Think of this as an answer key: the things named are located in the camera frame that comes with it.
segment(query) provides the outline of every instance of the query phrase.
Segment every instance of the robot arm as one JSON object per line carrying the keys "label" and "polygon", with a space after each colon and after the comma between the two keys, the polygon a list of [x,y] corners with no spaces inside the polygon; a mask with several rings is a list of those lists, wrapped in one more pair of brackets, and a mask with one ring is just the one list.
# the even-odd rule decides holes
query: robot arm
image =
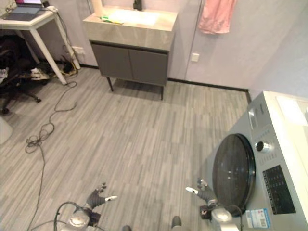
{"label": "robot arm", "polygon": [[198,188],[200,191],[191,187],[186,187],[186,190],[205,200],[206,205],[200,207],[201,217],[211,219],[213,228],[216,231],[239,231],[232,221],[231,213],[224,207],[219,206],[215,193],[204,180],[198,179]]}
{"label": "robot arm", "polygon": [[103,183],[99,188],[95,189],[87,198],[86,204],[74,211],[68,223],[61,231],[85,231],[88,226],[97,226],[101,215],[93,212],[93,209],[117,198],[117,196],[100,197],[99,193],[102,193],[105,188],[106,184]]}

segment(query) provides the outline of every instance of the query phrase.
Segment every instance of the control knob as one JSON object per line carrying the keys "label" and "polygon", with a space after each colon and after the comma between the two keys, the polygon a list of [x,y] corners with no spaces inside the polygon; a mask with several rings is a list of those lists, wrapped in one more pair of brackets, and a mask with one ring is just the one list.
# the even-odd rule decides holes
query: control knob
{"label": "control knob", "polygon": [[270,150],[270,145],[267,142],[260,141],[256,143],[256,150],[261,153],[266,153]]}

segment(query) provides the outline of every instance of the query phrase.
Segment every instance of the washing machine door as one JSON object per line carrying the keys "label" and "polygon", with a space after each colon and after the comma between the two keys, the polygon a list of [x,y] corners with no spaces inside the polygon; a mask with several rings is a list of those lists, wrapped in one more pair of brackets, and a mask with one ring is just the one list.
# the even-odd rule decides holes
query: washing machine door
{"label": "washing machine door", "polygon": [[[236,205],[244,212],[255,179],[256,165],[249,141],[242,134],[227,136],[218,148],[213,166],[213,189],[218,202]],[[226,209],[239,215],[235,207]]]}

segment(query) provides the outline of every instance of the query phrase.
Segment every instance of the laptop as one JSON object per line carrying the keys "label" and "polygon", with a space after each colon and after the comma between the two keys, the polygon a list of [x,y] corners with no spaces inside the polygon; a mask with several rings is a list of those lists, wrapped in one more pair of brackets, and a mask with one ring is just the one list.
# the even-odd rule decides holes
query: laptop
{"label": "laptop", "polygon": [[3,16],[4,20],[31,21],[42,9],[41,0],[15,0],[17,7]]}

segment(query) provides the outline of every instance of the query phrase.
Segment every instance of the cabinet leg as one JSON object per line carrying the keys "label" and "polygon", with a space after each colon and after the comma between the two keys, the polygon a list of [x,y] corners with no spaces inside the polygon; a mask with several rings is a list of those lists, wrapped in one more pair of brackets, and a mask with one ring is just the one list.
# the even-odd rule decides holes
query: cabinet leg
{"label": "cabinet leg", "polygon": [[114,88],[112,87],[110,78],[109,78],[109,77],[106,77],[106,78],[107,78],[107,81],[108,81],[108,84],[109,84],[109,86],[110,86],[111,91],[114,91]]}
{"label": "cabinet leg", "polygon": [[164,99],[164,86],[161,87],[161,100]]}

